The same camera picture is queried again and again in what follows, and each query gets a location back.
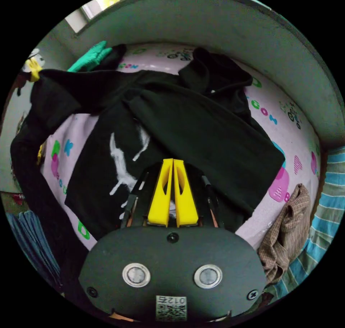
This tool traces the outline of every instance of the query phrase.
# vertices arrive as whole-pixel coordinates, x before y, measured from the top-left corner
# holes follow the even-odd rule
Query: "black cloth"
[[[70,114],[100,115],[77,160],[65,201],[96,240],[119,226],[131,183],[163,158],[181,158],[206,174],[217,189],[230,231],[251,216],[284,162],[250,115],[243,87],[251,85],[252,77],[233,61],[197,48],[179,76],[129,74],[115,71],[124,52],[123,45],[114,47],[106,66],[88,73],[42,70],[31,93],[32,108],[11,145],[14,172],[29,207],[42,221],[65,291],[84,307],[89,302],[76,279],[87,250],[36,166],[40,145]],[[143,128],[150,142],[134,160],[147,141]],[[116,147],[114,157],[110,145]],[[110,195],[123,177],[114,158],[124,159],[129,185],[119,185]]]

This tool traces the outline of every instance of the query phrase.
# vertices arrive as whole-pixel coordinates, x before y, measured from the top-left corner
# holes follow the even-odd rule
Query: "blue cloth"
[[[35,270],[53,288],[62,292],[60,267],[44,235],[39,218],[32,211],[18,216],[6,213],[12,232]]]

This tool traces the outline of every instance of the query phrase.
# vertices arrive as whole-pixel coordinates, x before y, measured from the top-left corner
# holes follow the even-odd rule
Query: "printed bedsheet pattern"
[[[192,60],[193,50],[194,47],[170,44],[128,46],[118,71],[155,70],[178,75],[178,71]],[[254,77],[253,85],[246,89],[252,116],[286,158],[252,218],[236,232],[256,249],[298,183],[306,186],[311,201],[315,201],[320,171],[319,140],[299,107],[281,89],[255,70],[237,64]],[[97,241],[64,202],[73,168],[96,122],[97,117],[88,114],[70,116],[48,138],[46,159],[41,168],[51,191],[88,250]]]

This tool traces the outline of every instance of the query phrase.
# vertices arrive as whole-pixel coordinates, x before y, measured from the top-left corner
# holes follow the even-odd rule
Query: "white graphic print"
[[[141,127],[138,127],[139,129],[139,135],[140,135],[140,141],[142,144],[142,149],[134,156],[133,162],[138,160],[140,155],[147,149],[149,143],[150,143],[150,136],[147,134],[147,132]],[[124,157],[124,153],[120,148],[116,147],[115,143],[115,137],[114,133],[111,134],[110,136],[110,155],[114,159],[115,167],[116,167],[116,172],[117,172],[117,179],[118,182],[116,185],[113,187],[113,189],[110,191],[109,195],[114,195],[120,185],[124,184],[127,187],[127,190],[131,192],[137,182],[137,179],[133,177],[128,171],[127,171],[127,166],[126,166],[126,160]],[[127,201],[124,202],[121,205],[121,208],[126,207]],[[173,201],[170,202],[170,216],[172,218],[176,218],[176,211],[175,211],[175,204]],[[119,216],[119,219],[123,219],[124,217],[124,212]]]
[[[150,136],[147,134],[145,129],[142,126],[139,126],[140,141],[143,148],[134,156],[133,162],[135,162],[139,156],[147,149],[148,144],[150,143]]]
[[[110,155],[114,159],[118,182],[109,194],[114,195],[122,184],[124,184],[127,187],[128,191],[131,192],[137,180],[127,171],[123,151],[120,148],[116,147],[114,133],[112,133],[110,136]]]

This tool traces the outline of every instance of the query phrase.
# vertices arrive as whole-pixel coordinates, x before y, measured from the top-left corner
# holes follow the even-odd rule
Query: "green glove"
[[[111,53],[112,48],[106,48],[107,41],[99,42],[94,45],[87,53],[85,53],[80,59],[78,59],[67,71],[79,72],[90,71],[98,66],[101,61]]]

